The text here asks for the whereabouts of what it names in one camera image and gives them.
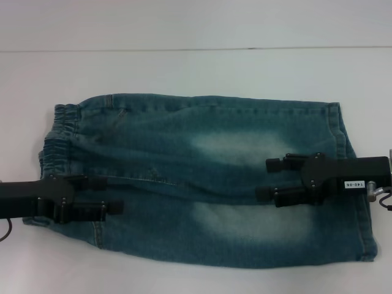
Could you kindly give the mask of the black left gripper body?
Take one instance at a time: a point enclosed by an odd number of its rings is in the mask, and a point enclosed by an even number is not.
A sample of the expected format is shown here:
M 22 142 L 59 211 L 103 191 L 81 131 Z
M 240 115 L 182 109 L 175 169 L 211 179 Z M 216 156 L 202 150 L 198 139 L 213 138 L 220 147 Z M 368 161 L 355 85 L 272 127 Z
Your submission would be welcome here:
M 1 183 L 1 219 L 42 216 L 66 224 L 75 220 L 74 196 L 70 179 L 59 176 Z

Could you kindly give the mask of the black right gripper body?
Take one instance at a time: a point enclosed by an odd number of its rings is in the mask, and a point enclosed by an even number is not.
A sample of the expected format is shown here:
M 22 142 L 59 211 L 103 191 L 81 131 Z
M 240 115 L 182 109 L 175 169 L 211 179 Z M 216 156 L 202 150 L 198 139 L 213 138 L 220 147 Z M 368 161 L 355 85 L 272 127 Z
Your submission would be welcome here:
M 303 187 L 318 197 L 318 203 L 332 196 L 364 194 L 375 202 L 391 186 L 391 161 L 388 157 L 334 159 L 317 153 L 301 168 Z

